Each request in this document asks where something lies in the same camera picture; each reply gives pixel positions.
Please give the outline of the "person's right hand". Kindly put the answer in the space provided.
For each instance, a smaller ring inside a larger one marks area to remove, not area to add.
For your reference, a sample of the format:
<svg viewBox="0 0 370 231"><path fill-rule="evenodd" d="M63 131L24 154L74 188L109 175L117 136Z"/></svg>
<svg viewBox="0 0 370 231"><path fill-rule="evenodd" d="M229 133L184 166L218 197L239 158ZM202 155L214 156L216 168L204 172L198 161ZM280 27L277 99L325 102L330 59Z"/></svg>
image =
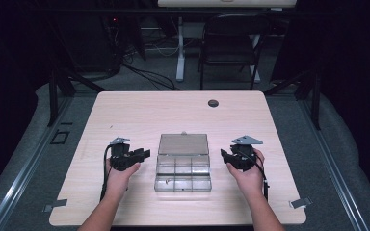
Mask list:
<svg viewBox="0 0 370 231"><path fill-rule="evenodd" d="M254 152L258 158L258 167L252 167L247 171L240 171L236 169L232 164L227 164L229 173L235 178L237 185L247 199L258 200L264 196L263 193L263 169L264 156L258 150L254 149Z"/></svg>

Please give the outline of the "black folding chair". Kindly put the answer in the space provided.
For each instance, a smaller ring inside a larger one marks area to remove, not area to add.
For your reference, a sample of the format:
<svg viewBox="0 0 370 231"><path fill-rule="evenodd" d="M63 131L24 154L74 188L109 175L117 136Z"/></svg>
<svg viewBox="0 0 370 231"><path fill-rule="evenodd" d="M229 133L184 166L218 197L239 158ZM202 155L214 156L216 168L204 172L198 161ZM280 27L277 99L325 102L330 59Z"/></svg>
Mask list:
<svg viewBox="0 0 370 231"><path fill-rule="evenodd" d="M264 14L226 13L209 18L202 32L198 59L199 88L204 88L204 68L208 66L245 66L258 64L264 38L271 29L271 20ZM253 48L251 35L260 35ZM251 74L250 90L254 86Z"/></svg>

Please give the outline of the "white desk leg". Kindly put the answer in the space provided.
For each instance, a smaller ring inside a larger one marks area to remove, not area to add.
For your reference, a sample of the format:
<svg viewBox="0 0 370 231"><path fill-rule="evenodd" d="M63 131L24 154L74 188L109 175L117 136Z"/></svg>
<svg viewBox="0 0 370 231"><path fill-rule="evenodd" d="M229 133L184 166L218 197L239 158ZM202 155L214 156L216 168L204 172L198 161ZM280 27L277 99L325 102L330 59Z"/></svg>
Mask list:
<svg viewBox="0 0 370 231"><path fill-rule="evenodd" d="M185 53L184 53L184 37L183 37L183 20L181 17L178 18L178 58L176 67L176 81L182 82L184 80L184 69L185 69Z"/></svg>
<svg viewBox="0 0 370 231"><path fill-rule="evenodd" d="M250 38L251 38L251 41L252 41L252 46L254 48L259 42L260 35L251 35ZM250 71L251 71L251 74L254 75L254 82L256 84L259 84L261 82L261 78L260 78L258 70L256 69L256 66L255 65L250 65Z"/></svg>

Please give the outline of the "black metal stand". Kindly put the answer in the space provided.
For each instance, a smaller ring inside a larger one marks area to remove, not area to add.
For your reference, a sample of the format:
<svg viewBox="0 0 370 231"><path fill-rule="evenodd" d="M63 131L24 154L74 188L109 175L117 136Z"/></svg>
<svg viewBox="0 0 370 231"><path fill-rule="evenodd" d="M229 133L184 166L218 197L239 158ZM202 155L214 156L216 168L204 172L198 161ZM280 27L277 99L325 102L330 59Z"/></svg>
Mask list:
<svg viewBox="0 0 370 231"><path fill-rule="evenodd" d="M317 130L320 130L319 112L320 112L320 99L321 99L321 75L317 70L305 70L270 88L264 92L265 95L273 95L288 86L298 83L294 92L294 97L297 100L306 100L310 97L310 120Z"/></svg>
<svg viewBox="0 0 370 231"><path fill-rule="evenodd" d="M105 91L105 89L101 86L95 84L94 82L69 68L53 70L49 76L50 118L48 126L52 126L59 116L58 90L60 90L65 97L73 97L76 93L76 89L71 83L72 80L75 80L96 92Z"/></svg>

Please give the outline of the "person's left hand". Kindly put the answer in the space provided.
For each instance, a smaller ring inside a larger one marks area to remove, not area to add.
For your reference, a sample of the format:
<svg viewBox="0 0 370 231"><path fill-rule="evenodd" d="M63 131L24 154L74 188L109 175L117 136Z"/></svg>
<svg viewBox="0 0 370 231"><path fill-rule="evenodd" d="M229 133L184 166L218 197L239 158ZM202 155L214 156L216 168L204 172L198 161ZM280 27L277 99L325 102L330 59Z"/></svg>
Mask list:
<svg viewBox="0 0 370 231"><path fill-rule="evenodd" d="M139 170L140 164L136 163L124 171L111 167L110 160L106 160L107 186L104 198L108 201L120 201L128 189L130 177Z"/></svg>

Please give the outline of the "grey tape strip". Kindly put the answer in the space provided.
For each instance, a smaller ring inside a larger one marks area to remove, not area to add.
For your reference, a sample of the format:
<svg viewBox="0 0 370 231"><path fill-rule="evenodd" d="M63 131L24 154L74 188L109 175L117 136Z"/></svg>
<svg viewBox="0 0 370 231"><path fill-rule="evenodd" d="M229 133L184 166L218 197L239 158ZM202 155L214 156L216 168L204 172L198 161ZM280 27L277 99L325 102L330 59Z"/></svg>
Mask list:
<svg viewBox="0 0 370 231"><path fill-rule="evenodd" d="M289 205L293 209L306 208L313 203L310 197L300 198L294 201L290 201Z"/></svg>
<svg viewBox="0 0 370 231"><path fill-rule="evenodd" d="M64 207L67 205L67 200L66 199L61 199L61 200L55 200L51 204L46 204L42 211L44 213L50 213L54 208L57 207Z"/></svg>

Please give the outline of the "white background desk top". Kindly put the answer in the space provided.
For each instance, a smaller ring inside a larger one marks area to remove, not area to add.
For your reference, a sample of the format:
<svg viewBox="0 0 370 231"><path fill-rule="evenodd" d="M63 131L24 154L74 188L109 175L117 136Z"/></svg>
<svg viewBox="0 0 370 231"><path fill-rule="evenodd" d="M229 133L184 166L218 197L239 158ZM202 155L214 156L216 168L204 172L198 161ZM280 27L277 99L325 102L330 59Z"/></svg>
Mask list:
<svg viewBox="0 0 370 231"><path fill-rule="evenodd" d="M298 0L157 0L167 8L294 8Z"/></svg>

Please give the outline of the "clear plastic compartment box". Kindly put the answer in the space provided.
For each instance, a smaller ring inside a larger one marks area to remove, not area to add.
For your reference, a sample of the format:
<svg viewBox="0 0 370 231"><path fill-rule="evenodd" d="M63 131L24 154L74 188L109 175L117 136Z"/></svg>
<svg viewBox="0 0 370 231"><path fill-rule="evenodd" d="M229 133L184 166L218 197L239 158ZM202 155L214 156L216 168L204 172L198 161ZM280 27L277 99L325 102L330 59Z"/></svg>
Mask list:
<svg viewBox="0 0 370 231"><path fill-rule="evenodd" d="M210 156L206 134L162 134L154 190L157 193L210 193Z"/></svg>

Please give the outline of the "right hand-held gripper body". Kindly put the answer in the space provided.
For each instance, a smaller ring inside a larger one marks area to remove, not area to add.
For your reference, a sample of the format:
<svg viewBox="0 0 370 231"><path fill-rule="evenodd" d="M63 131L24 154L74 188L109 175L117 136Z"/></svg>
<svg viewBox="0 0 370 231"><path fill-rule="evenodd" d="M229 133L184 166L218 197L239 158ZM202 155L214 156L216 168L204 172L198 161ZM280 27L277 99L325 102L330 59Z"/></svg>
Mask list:
<svg viewBox="0 0 370 231"><path fill-rule="evenodd" d="M229 162L236 169L243 171L247 171L252 167L257 167L262 171L263 167L258 163L261 159L253 148L255 144L262 144L262 141L248 135L232 140L232 145L230 146L232 154L229 157Z"/></svg>

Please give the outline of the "aluminium floor rail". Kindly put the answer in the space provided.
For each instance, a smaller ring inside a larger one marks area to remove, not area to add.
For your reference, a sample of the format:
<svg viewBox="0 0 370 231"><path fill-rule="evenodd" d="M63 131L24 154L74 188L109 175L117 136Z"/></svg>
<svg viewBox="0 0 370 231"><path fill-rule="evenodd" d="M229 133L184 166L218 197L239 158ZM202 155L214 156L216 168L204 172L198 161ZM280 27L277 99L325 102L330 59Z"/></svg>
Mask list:
<svg viewBox="0 0 370 231"><path fill-rule="evenodd" d="M44 151L56 133L60 120L66 114L72 97L61 100L58 115L50 124L46 124L50 113L49 102L39 99L38 107L21 141L0 175L0 229L6 224L19 198L23 195Z"/></svg>
<svg viewBox="0 0 370 231"><path fill-rule="evenodd" d="M355 231L370 231L363 215L360 212L360 209L357 206L352 192L348 188L348 185L332 156L322 131L318 130L312 122L309 106L305 101L298 101L298 104L304 115L305 121L311 130L311 133L316 139L317 145L321 149L321 158L350 223Z"/></svg>

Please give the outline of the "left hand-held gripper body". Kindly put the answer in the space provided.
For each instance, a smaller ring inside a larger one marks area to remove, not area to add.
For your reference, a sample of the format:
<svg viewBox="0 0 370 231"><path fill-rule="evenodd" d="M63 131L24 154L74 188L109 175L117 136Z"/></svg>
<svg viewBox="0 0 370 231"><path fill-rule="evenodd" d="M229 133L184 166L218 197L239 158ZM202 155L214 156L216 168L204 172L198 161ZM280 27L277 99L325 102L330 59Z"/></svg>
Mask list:
<svg viewBox="0 0 370 231"><path fill-rule="evenodd" d="M124 171L136 163L139 163L141 154L130 151L129 139L117 137L110 142L111 157L110 166L118 171Z"/></svg>

